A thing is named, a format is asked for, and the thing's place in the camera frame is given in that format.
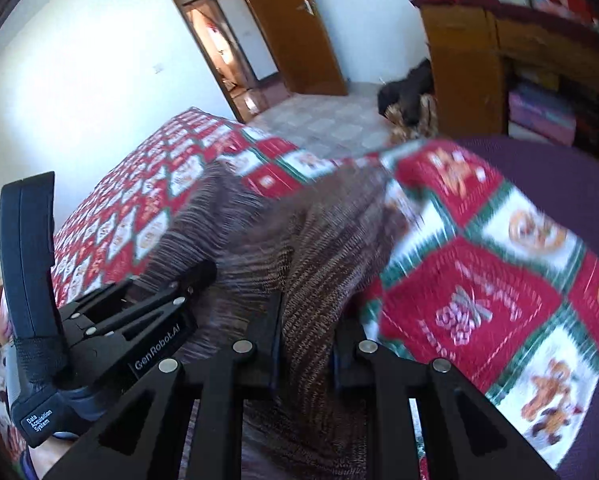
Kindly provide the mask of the black clothes pile on floor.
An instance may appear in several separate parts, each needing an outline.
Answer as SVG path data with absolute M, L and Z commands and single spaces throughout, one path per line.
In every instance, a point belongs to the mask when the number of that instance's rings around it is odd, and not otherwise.
M 406 78 L 384 84 L 377 92 L 377 111 L 391 125 L 392 145 L 435 138 L 438 117 L 431 61 L 424 58 Z

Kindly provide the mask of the brown wooden door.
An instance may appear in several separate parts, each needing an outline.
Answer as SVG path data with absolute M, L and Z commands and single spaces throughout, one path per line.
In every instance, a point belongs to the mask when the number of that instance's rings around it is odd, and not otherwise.
M 347 84 L 313 0 L 249 0 L 287 88 L 346 96 Z

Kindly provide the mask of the brown knitted sweater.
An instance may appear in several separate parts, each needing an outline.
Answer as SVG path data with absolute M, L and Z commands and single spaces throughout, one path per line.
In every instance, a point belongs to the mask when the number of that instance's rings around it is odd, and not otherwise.
M 415 211 L 387 194 L 380 164 L 346 165 L 294 193 L 252 191 L 225 162 L 213 162 L 150 253 L 142 282 L 162 285 L 203 260 L 217 278 L 194 308 L 190 359 L 241 338 L 282 292 L 280 391 L 245 408 L 245 474 L 292 479 L 365 476 L 365 416 L 329 393 L 334 333 L 351 298 L 385 268 Z

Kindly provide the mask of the red patchwork bed quilt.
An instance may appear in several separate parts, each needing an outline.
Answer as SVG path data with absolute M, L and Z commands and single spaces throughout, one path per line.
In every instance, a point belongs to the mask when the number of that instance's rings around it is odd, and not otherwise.
M 415 216 L 384 270 L 344 312 L 357 310 L 365 336 L 401 359 L 448 360 L 555 471 L 554 479 L 563 479 L 557 468 L 599 384 L 599 257 L 460 144 L 415 140 L 382 153 L 327 159 L 190 108 L 110 170 L 64 226 L 54 224 L 57 307 L 139 276 L 213 162 L 225 162 L 252 191 L 270 198 L 342 166 L 384 166 L 393 178 L 388 200 L 407 200 Z M 209 287 L 173 304 L 187 304 L 194 315 Z M 80 436 L 53 434 L 30 446 L 10 414 L 10 312 L 8 320 L 2 370 L 10 426 L 24 444 L 25 477 L 49 479 L 50 469 L 110 409 Z M 211 358 L 185 355 L 197 330 L 198 323 L 167 359 L 188 364 Z

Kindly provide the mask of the brown wooden desk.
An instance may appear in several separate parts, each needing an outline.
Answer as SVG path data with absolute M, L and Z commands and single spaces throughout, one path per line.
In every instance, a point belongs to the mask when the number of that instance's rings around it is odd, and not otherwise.
M 599 159 L 599 32 L 498 0 L 412 3 L 425 29 L 442 134 L 503 136 L 509 92 L 532 84 L 575 112 L 569 148 Z

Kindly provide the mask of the purple bed sheet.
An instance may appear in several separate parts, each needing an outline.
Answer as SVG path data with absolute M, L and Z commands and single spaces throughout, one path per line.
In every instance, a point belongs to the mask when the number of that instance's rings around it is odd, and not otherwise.
M 573 150 L 490 136 L 461 140 L 500 170 L 533 203 L 577 234 L 599 257 L 599 162 Z M 563 479 L 599 479 L 599 384 L 583 426 L 557 472 Z

